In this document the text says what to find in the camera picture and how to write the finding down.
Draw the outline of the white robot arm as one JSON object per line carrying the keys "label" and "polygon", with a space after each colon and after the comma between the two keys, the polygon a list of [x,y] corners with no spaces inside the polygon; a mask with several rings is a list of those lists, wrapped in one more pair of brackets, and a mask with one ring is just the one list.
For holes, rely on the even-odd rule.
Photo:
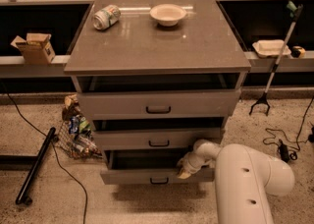
{"label": "white robot arm", "polygon": [[198,140],[179,162],[179,177],[187,179],[215,162],[218,224],[275,224],[267,196],[291,192],[295,177],[283,160],[242,144],[220,147]]}

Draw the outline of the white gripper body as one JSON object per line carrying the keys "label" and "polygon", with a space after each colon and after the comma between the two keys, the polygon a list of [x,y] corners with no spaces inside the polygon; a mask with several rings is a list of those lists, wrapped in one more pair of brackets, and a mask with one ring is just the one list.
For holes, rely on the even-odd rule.
{"label": "white gripper body", "polygon": [[188,152],[178,161],[177,166],[181,169],[181,174],[195,174],[209,162],[209,159],[205,159],[194,152]]}

